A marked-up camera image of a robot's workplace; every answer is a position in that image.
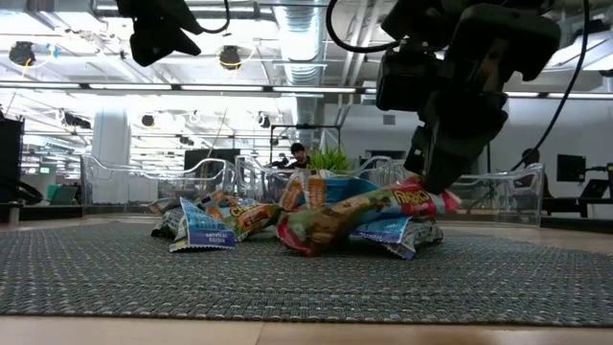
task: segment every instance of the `woven rug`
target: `woven rug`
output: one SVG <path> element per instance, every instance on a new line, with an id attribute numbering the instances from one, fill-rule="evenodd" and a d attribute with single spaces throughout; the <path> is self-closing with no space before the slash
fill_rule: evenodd
<path id="1" fill-rule="evenodd" d="M 302 258 L 267 234 L 171 254 L 150 228 L 0 232 L 0 314 L 613 326 L 605 255 L 456 232 L 411 262 L 366 241 Z"/>

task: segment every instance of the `chip bag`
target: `chip bag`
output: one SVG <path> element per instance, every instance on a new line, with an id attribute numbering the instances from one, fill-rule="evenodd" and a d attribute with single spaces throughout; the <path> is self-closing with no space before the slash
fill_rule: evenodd
<path id="1" fill-rule="evenodd" d="M 277 221 L 281 208 L 278 205 L 260 204 L 236 207 L 210 207 L 205 213 L 223 221 L 234 230 L 237 241 L 256 234 Z"/>
<path id="2" fill-rule="evenodd" d="M 151 235 L 153 237 L 172 237 L 170 252 L 186 248 L 235 247 L 234 230 L 224 222 L 205 214 L 185 198 L 180 199 L 181 208 L 167 211 L 158 222 Z"/>
<path id="3" fill-rule="evenodd" d="M 387 250 L 404 260 L 412 260 L 417 249 L 430 243 L 443 240 L 443 230 L 432 219 L 407 222 L 402 238 L 398 243 L 383 244 Z"/>
<path id="4" fill-rule="evenodd" d="M 296 207 L 304 204 L 305 196 L 303 185 L 305 180 L 310 176 L 310 171 L 305 169 L 297 169 L 287 181 L 284 192 L 279 200 L 279 206 L 286 211 L 291 211 Z"/>
<path id="5" fill-rule="evenodd" d="M 427 193 L 409 178 L 397 185 L 356 195 L 320 209 L 304 210 L 282 219 L 277 232 L 284 245 L 303 255 L 313 255 L 361 224 L 377 219 L 428 217 L 455 212 L 459 199 L 449 191 Z"/>
<path id="6" fill-rule="evenodd" d="M 225 195 L 221 190 L 217 190 L 208 196 L 218 207 L 236 207 L 254 205 L 256 200 L 250 198 L 240 198 L 238 196 Z"/>
<path id="7" fill-rule="evenodd" d="M 307 178 L 303 185 L 306 207 L 320 209 L 335 202 L 376 191 L 375 184 L 353 176 L 323 177 L 321 174 Z"/>
<path id="8" fill-rule="evenodd" d="M 388 218 L 359 225 L 352 235 L 378 243 L 397 244 L 402 241 L 410 217 Z"/>

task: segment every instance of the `fluorescent light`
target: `fluorescent light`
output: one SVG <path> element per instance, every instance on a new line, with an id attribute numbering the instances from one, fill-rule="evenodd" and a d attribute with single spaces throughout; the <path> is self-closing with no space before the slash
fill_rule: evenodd
<path id="1" fill-rule="evenodd" d="M 181 85 L 185 91 L 236 91 L 236 92 L 262 92 L 261 86 L 243 85 Z"/>
<path id="2" fill-rule="evenodd" d="M 44 158 L 52 159 L 52 160 L 60 160 L 60 161 L 68 160 L 68 157 L 60 157 L 60 156 L 45 156 Z"/>
<path id="3" fill-rule="evenodd" d="M 71 82 L 18 82 L 18 81 L 0 81 L 0 87 L 15 87 L 15 88 L 80 88 L 77 83 Z"/>
<path id="4" fill-rule="evenodd" d="M 532 98 L 538 97 L 538 92 L 506 92 L 509 97 Z"/>
<path id="5" fill-rule="evenodd" d="M 168 84 L 89 84 L 89 87 L 104 90 L 172 90 Z"/>
<path id="6" fill-rule="evenodd" d="M 303 87 L 303 86 L 275 86 L 276 92 L 306 92 L 306 93 L 355 93 L 354 87 Z"/>
<path id="7" fill-rule="evenodd" d="M 561 99 L 564 97 L 563 93 L 550 93 L 547 98 Z M 572 93 L 568 95 L 569 100 L 613 100 L 613 94 L 602 93 Z"/>
<path id="8" fill-rule="evenodd" d="M 325 62 L 309 61 L 272 61 L 273 66 L 309 66 L 309 67 L 328 67 Z"/>
<path id="9" fill-rule="evenodd" d="M 117 5 L 98 5 L 96 7 L 97 11 L 117 11 L 118 9 Z"/>

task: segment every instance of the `crumpled snack bag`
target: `crumpled snack bag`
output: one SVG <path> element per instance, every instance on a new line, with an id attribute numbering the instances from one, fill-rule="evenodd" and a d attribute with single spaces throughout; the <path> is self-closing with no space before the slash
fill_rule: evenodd
<path id="1" fill-rule="evenodd" d="M 206 215 L 187 199 L 181 198 L 180 202 L 181 207 L 167 211 L 151 232 L 153 237 L 174 237 L 170 252 L 186 248 L 235 247 L 233 229 Z"/>
<path id="2" fill-rule="evenodd" d="M 430 218 L 388 218 L 362 224 L 352 235 L 377 242 L 404 260 L 412 260 L 420 246 L 440 242 L 443 230 Z"/>
<path id="3" fill-rule="evenodd" d="M 284 192 L 279 200 L 279 206 L 286 211 L 291 211 L 305 203 L 303 185 L 310 176 L 310 171 L 306 169 L 296 169 L 289 177 Z"/>
<path id="4" fill-rule="evenodd" d="M 443 230 L 432 219 L 409 221 L 399 243 L 383 244 L 387 250 L 404 260 L 412 260 L 417 250 L 426 244 L 443 240 Z"/>
<path id="5" fill-rule="evenodd" d="M 164 213 L 168 211 L 169 209 L 180 207 L 180 206 L 181 206 L 181 203 L 179 202 L 179 200 L 175 198 L 171 198 L 171 197 L 157 199 L 151 202 L 149 205 L 147 205 L 147 207 L 149 208 L 151 212 L 153 212 L 156 215 L 160 215 L 160 216 L 164 215 Z"/>
<path id="6" fill-rule="evenodd" d="M 279 227 L 281 226 L 281 224 L 283 222 L 287 222 L 287 216 L 289 215 L 295 215 L 297 213 L 300 213 L 304 210 L 307 209 L 307 205 L 303 204 L 301 206 L 296 207 L 295 209 L 291 210 L 291 211 L 286 211 L 284 209 L 281 210 L 281 212 L 279 213 L 279 217 L 277 219 L 277 224 L 275 226 L 275 232 L 277 234 L 277 238 L 281 238 L 281 236 L 279 236 Z"/>
<path id="7" fill-rule="evenodd" d="M 328 248 L 361 224 L 399 217 L 430 217 L 455 212 L 459 199 L 451 192 L 427 193 L 415 179 L 356 195 L 324 209 L 288 215 L 278 226 L 283 243 L 303 255 Z"/>
<path id="8" fill-rule="evenodd" d="M 275 224 L 281 212 L 279 205 L 260 204 L 236 207 L 210 207 L 206 214 L 223 221 L 235 232 L 237 242 Z"/>
<path id="9" fill-rule="evenodd" d="M 317 174 L 306 179 L 303 189 L 306 207 L 321 209 L 352 196 L 376 191 L 378 187 L 370 181 L 354 176 L 324 177 Z"/>
<path id="10" fill-rule="evenodd" d="M 212 192 L 210 197 L 219 207 L 235 207 L 239 206 L 239 204 L 242 202 L 242 199 L 239 197 L 232 195 L 227 196 L 221 190 Z"/>

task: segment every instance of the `ceiling light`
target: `ceiling light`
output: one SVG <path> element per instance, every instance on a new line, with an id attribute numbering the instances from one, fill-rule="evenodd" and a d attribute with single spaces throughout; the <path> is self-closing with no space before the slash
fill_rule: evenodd
<path id="1" fill-rule="evenodd" d="M 536 98 L 538 92 L 506 92 L 507 96 L 513 98 Z"/>
<path id="2" fill-rule="evenodd" d="M 61 88 L 80 88 L 77 83 L 71 82 L 23 82 L 23 81 L 0 81 L 0 87 L 12 88 L 42 88 L 42 89 L 61 89 Z"/>
<path id="3" fill-rule="evenodd" d="M 303 87 L 303 86 L 274 86 L 275 92 L 305 92 L 305 93 L 355 93 L 354 87 Z"/>
<path id="4" fill-rule="evenodd" d="M 89 84 L 89 87 L 103 90 L 172 90 L 168 84 Z"/>
<path id="5" fill-rule="evenodd" d="M 547 98 L 561 99 L 564 96 L 563 93 L 550 93 Z M 569 100 L 613 100 L 613 94 L 602 93 L 572 93 L 568 95 Z"/>
<path id="6" fill-rule="evenodd" d="M 261 86 L 244 85 L 181 85 L 186 91 L 235 91 L 235 92 L 262 92 Z"/>

